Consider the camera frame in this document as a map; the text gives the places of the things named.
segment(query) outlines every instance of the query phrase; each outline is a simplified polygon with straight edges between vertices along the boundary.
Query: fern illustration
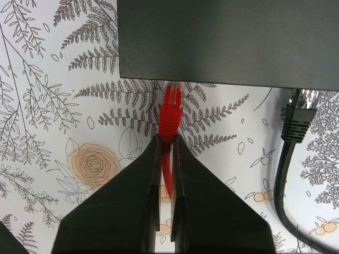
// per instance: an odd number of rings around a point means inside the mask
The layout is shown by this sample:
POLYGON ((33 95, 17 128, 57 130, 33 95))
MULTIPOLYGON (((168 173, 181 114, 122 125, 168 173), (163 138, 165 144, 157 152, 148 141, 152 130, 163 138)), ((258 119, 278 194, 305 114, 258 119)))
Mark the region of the fern illustration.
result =
POLYGON ((54 215, 53 211, 47 208, 47 205, 52 203, 57 204, 58 200, 48 195, 46 192, 35 193, 31 190, 31 184, 34 182, 34 179, 24 171, 16 169, 15 172, 11 172, 11 166, 5 167, 3 164, 0 167, 0 176, 11 184, 15 191, 17 191, 22 199, 26 201, 26 206, 24 210, 29 213, 38 212, 35 208, 36 205, 40 205, 40 211, 44 213, 43 222, 47 227, 54 228, 55 223, 59 223, 62 219, 62 216, 54 215))
MULTIPOLYGON (((188 144, 191 152, 198 156, 206 149, 227 142, 237 137, 237 135, 199 135, 200 131, 206 131, 208 127, 215 124, 217 121, 221 121, 222 117, 226 117, 235 111, 238 107, 245 103, 248 99, 248 94, 237 102, 230 104, 228 107, 212 107, 211 109, 206 108, 204 113, 199 109, 200 104, 197 97, 205 102, 207 100, 204 88, 215 88, 215 84, 206 83, 186 83, 188 93, 184 95, 183 107, 184 107, 184 121, 182 121, 180 127, 180 133, 184 137, 184 140, 188 144)), ((104 86, 96 85, 87 87, 86 89, 80 90, 75 97, 100 97, 105 99, 115 100, 121 103, 122 93, 125 94, 125 103, 129 105, 132 98, 131 106, 134 108, 131 112, 128 108, 118 108, 117 110, 112 109, 109 114, 103 113, 99 117, 99 123, 101 125, 117 125, 122 123, 123 126, 129 124, 132 129, 137 130, 139 133, 143 131, 145 136, 150 135, 151 137, 157 132, 159 124, 159 108, 157 106, 156 97, 157 93, 163 93, 158 82, 146 81, 146 80, 133 80, 124 79, 123 82, 118 81, 117 86, 109 85, 108 83, 104 86)))
POLYGON ((34 222, 25 223, 25 225, 20 230, 20 233, 17 236, 17 239, 21 242, 21 244, 26 248, 26 250, 30 254, 37 254, 35 250, 33 250, 33 249, 38 248, 36 245, 34 245, 36 241, 34 239, 34 235, 32 232, 33 226, 34 226, 34 222))
MULTIPOLYGON (((42 52, 45 49, 41 46, 41 42, 44 41, 43 38, 38 37, 40 28, 36 28, 30 25, 30 21, 35 19, 32 17, 27 17, 28 13, 31 13, 27 7, 30 4, 29 0, 24 1, 26 6, 23 6, 23 1, 20 0, 11 0, 2 8, 0 13, 8 13, 5 18, 4 24, 9 24, 14 29, 13 37, 16 38, 16 43, 23 41, 23 50, 24 52, 29 52, 30 56, 33 58, 33 51, 36 51, 38 55, 43 58, 42 52)), ((36 7, 37 4, 34 0, 31 0, 32 8, 36 7)))
POLYGON ((62 20, 73 20, 75 14, 79 17, 80 12, 87 14, 87 6, 92 7, 92 0, 60 0, 60 6, 54 15, 54 26, 57 26, 62 20))
POLYGON ((11 214, 7 214, 1 220, 1 223, 4 224, 9 231, 12 231, 12 229, 11 229, 11 226, 12 226, 11 217, 12 217, 11 214))
MULTIPOLYGON (((101 4, 106 6, 109 10, 115 10, 111 4, 105 1, 102 1, 101 4)), ((68 45, 73 44, 74 42, 79 43, 79 41, 90 41, 91 43, 96 41, 97 43, 100 43, 100 35, 105 40, 105 42, 108 43, 110 39, 108 33, 113 36, 115 41, 117 40, 118 31, 114 26, 116 25, 116 22, 114 22, 107 15, 107 13, 99 7, 92 7, 90 8, 90 11, 93 12, 93 14, 88 15, 89 20, 86 21, 86 23, 83 24, 79 29, 72 32, 72 34, 70 34, 67 39, 64 40, 61 46, 62 49, 65 49, 68 45)))
POLYGON ((307 145, 308 151, 316 152, 308 156, 302 165, 309 170, 303 170, 301 177, 308 179, 310 184, 323 185, 325 190, 315 199, 317 203, 331 203, 333 208, 339 207, 339 131, 324 134, 307 145))
POLYGON ((79 58, 75 58, 74 61, 68 66, 68 70, 76 68, 93 69, 93 64, 96 70, 100 71, 100 68, 104 73, 107 72, 109 68, 110 73, 114 73, 115 63, 118 57, 118 47, 113 42, 113 48, 108 44, 106 45, 107 50, 100 46, 100 50, 94 48, 93 52, 90 50, 87 52, 88 55, 83 52, 82 55, 79 55, 79 58))
POLYGON ((111 3, 104 0, 61 0, 55 15, 56 26, 61 19, 74 20, 75 14, 80 15, 81 10, 87 14, 88 20, 80 28, 72 32, 66 40, 62 43, 61 48, 65 49, 68 45, 82 42, 100 43, 101 38, 106 42, 104 46, 99 49, 94 47, 93 50, 87 50, 78 55, 70 65, 68 70, 73 69, 93 69, 102 70, 104 73, 109 69, 113 74, 114 67, 118 57, 118 25, 117 25, 117 11, 111 3), (112 11, 114 18, 107 12, 112 11))
POLYGON ((2 160, 19 161, 24 164, 36 164, 40 168, 46 168, 49 162, 50 151, 43 148, 44 142, 39 141, 28 126, 35 128, 40 126, 49 130, 49 126, 59 123, 60 131, 66 133, 70 124, 75 128, 79 122, 75 117, 80 115, 71 112, 70 107, 78 104, 67 102, 69 93, 60 91, 61 84, 50 85, 48 75, 38 66, 29 64, 16 48, 2 33, 0 48, 6 53, 4 62, 0 63, 0 158, 2 160), (23 73, 27 89, 23 97, 18 93, 16 74, 11 66, 8 50, 16 52, 22 61, 23 73))
POLYGON ((75 97, 99 97, 118 103, 124 98, 126 105, 131 103, 132 107, 136 107, 140 103, 139 111, 147 109, 149 112, 155 105, 158 90, 158 83, 153 80, 124 79, 123 83, 118 80, 117 84, 112 81, 110 84, 101 83, 81 89, 75 97))
POLYGON ((284 245, 283 242, 285 242, 286 239, 282 239, 280 232, 277 233, 277 234, 272 233, 272 238, 273 238, 275 250, 278 251, 278 252, 282 252, 283 250, 281 250, 281 248, 283 247, 283 245, 284 245))
POLYGON ((310 127, 312 134, 323 135, 335 131, 339 124, 339 93, 319 92, 319 107, 310 127))

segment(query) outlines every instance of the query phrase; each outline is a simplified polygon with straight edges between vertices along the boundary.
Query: black cable connector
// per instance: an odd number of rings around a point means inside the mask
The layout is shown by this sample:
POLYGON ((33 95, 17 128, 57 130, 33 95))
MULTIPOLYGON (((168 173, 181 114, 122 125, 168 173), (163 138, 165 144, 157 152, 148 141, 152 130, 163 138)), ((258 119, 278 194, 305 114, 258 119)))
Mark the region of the black cable connector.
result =
POLYGON ((338 254, 329 247, 323 246, 308 238, 294 226, 286 216, 284 209, 284 191, 288 168, 296 143, 302 143, 309 126, 317 112, 318 91, 296 89, 286 107, 286 115, 281 138, 284 145, 281 151, 278 170, 274 183, 274 207, 283 226, 297 239, 322 254, 338 254))

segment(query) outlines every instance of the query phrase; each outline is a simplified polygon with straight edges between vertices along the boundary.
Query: wallpaper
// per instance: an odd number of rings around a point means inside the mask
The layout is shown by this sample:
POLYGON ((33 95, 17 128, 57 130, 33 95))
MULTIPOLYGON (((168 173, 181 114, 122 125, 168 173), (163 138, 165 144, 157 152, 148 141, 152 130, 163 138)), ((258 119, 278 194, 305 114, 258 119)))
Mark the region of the wallpaper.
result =
MULTIPOLYGON (((163 88, 119 77, 115 1, 0 1, 0 218, 29 253, 50 253, 63 216, 142 154, 157 132, 163 88)), ((272 203, 289 95, 186 83, 180 133, 269 222, 277 252, 316 253, 280 224, 272 203)), ((336 249, 338 103, 339 93, 320 93, 285 196, 299 230, 336 249)), ((174 251, 164 186, 161 201, 156 250, 174 251)))

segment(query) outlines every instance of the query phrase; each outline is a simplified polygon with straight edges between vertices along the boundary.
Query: red ethernet cable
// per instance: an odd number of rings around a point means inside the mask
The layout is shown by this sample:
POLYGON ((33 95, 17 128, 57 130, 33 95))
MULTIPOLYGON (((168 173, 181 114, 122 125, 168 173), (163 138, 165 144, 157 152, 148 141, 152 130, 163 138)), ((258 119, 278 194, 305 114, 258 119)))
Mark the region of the red ethernet cable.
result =
POLYGON ((159 112, 159 135, 162 139, 162 171, 169 197, 172 197, 171 144, 178 133, 182 118, 182 82, 170 81, 165 85, 163 105, 159 112))

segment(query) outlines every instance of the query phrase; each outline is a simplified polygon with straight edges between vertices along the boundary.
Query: rose illustration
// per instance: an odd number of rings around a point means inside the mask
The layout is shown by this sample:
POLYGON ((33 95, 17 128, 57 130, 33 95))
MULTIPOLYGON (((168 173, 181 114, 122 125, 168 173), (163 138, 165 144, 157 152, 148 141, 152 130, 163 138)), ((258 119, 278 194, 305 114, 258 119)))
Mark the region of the rose illustration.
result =
POLYGON ((70 170, 84 184, 101 187, 117 175, 120 163, 109 149, 98 144, 84 144, 67 158, 70 170))

